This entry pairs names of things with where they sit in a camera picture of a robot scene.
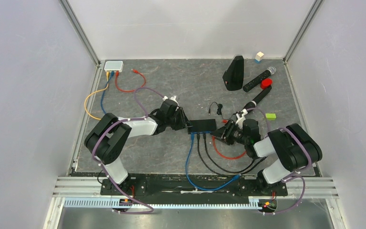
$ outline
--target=red bottle cap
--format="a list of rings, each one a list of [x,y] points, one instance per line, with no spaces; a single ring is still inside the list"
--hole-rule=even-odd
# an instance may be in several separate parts
[[[272,83],[273,83],[273,81],[271,79],[267,78],[262,81],[262,83],[260,84],[260,87],[264,90],[267,87],[269,87]]]

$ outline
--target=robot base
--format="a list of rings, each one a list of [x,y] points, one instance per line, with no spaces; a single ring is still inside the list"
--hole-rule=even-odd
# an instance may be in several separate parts
[[[191,180],[204,187],[214,188],[226,182],[226,178],[217,175],[190,175]],[[288,196],[285,184],[259,189],[254,177],[243,176],[224,188],[215,191],[196,190],[185,175],[171,174],[129,174],[121,183],[121,188],[134,198],[151,204],[240,204],[249,203],[249,196],[271,197]],[[102,196],[118,196],[120,193],[108,179],[103,180],[100,191]]]

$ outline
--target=gray marble surface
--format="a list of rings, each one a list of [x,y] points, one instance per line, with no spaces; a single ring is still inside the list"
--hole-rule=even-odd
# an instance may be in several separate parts
[[[216,105],[213,105],[211,115],[208,115],[208,107],[213,101],[224,105],[222,112],[224,117],[229,117],[235,111],[251,101],[260,91],[260,87],[245,93],[243,90],[230,92],[226,90],[222,75],[227,69],[230,60],[126,60],[124,61],[123,72],[118,78],[118,85],[124,90],[135,89],[143,83],[141,76],[133,73],[136,69],[143,73],[147,80],[147,87],[153,88],[168,97],[176,95],[180,106],[184,108],[187,117],[191,120],[215,118],[217,126],[222,127],[221,117],[216,114]],[[277,119],[271,121],[272,129],[286,126],[292,123],[299,123],[298,113],[295,107],[293,95],[285,73],[283,61],[263,60],[256,64],[254,60],[245,60],[244,83],[249,82],[267,67],[274,66],[277,71],[271,76],[273,80],[272,90],[269,95],[259,104],[259,107],[267,113],[276,113]],[[106,83],[105,72],[100,79],[99,88]],[[94,116],[102,117],[98,94],[94,98],[91,113]],[[146,107],[148,112],[159,108],[161,97],[149,90],[141,90],[137,93],[138,99]],[[140,117],[144,115],[142,109],[134,101],[133,93],[122,93],[114,86],[114,78],[111,80],[110,88],[106,91],[103,106],[106,112],[111,112],[121,117]],[[259,122],[261,134],[267,132],[263,116],[259,112],[248,115],[249,118]],[[98,123],[97,120],[89,119],[84,136]],[[208,165],[216,168],[204,151],[203,139],[201,138],[200,150]],[[190,159],[189,171],[191,174],[211,174],[201,163],[197,155],[197,143],[194,144],[192,157]],[[226,160],[217,155],[208,136],[208,150],[210,155],[222,167],[235,171],[245,168],[251,159],[244,156],[238,160]],[[226,156],[237,156],[244,151],[243,145],[234,144],[226,146],[217,141],[218,150]],[[128,139],[121,159],[130,173],[168,173],[183,174],[184,164],[190,149],[190,136],[187,130],[174,131],[167,128],[165,132],[156,136],[139,136]],[[276,156],[269,156],[253,172],[269,166],[277,159]],[[101,169],[92,161],[90,152],[81,146],[77,172],[99,172]]]

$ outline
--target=black speaker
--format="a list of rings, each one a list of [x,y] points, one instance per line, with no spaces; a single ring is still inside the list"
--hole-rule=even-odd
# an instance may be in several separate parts
[[[244,57],[236,55],[222,76],[225,87],[228,91],[242,89],[244,84]]]

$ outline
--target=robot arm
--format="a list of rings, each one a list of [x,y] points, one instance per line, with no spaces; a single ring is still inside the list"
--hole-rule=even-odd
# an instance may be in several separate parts
[[[85,139],[84,144],[89,151],[93,151],[99,137],[109,126],[122,119],[124,118],[116,117],[112,113],[105,114]],[[152,111],[146,120],[128,121],[116,126],[109,132],[112,136],[106,136],[101,141],[95,156],[101,160],[114,181],[120,184],[128,177],[128,172],[119,157],[127,139],[140,135],[157,135],[165,131],[168,126],[173,130],[191,126],[175,96],[170,99],[164,98],[161,107]]]
[[[228,145],[234,142],[243,144],[248,156],[253,159],[277,154],[278,160],[257,174],[256,179],[261,189],[280,183],[283,178],[308,164],[305,154],[287,132],[273,130],[267,133],[268,137],[261,140],[258,122],[246,119],[246,114],[246,110],[238,112],[236,122],[229,120],[224,127],[211,134]],[[291,124],[286,128],[307,150],[312,163],[322,159],[320,147],[299,124]]]

